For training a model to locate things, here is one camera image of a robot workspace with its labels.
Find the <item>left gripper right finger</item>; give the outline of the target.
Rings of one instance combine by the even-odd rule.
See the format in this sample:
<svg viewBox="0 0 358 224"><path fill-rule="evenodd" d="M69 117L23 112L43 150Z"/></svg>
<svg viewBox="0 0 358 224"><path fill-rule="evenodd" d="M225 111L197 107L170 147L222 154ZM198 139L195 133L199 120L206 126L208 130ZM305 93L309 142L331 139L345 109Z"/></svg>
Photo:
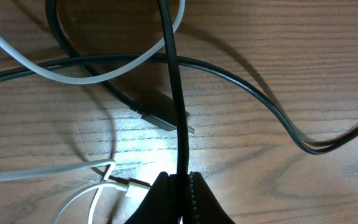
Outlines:
<svg viewBox="0 0 358 224"><path fill-rule="evenodd" d="M191 172L188 175L185 195L185 224L234 224L199 172Z"/></svg>

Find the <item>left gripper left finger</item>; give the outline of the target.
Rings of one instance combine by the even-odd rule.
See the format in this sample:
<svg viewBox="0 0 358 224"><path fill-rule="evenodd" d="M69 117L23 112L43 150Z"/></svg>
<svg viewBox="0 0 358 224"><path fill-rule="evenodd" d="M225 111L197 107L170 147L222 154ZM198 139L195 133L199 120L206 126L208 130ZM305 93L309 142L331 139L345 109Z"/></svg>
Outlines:
<svg viewBox="0 0 358 224"><path fill-rule="evenodd" d="M125 224L179 224L176 175L161 172Z"/></svg>

